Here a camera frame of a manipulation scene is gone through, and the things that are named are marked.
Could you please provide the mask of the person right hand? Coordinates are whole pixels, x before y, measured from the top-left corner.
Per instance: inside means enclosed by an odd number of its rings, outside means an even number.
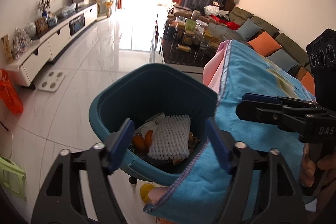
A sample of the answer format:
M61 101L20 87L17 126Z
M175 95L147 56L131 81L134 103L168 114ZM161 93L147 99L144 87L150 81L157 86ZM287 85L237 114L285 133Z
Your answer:
M335 167L335 153L324 157L316 164L310 158L309 145L305 144L303 147L299 182L302 186L311 187L314 183L314 174L316 168L319 168L320 170L327 171L327 176L323 184L329 185L335 181Z

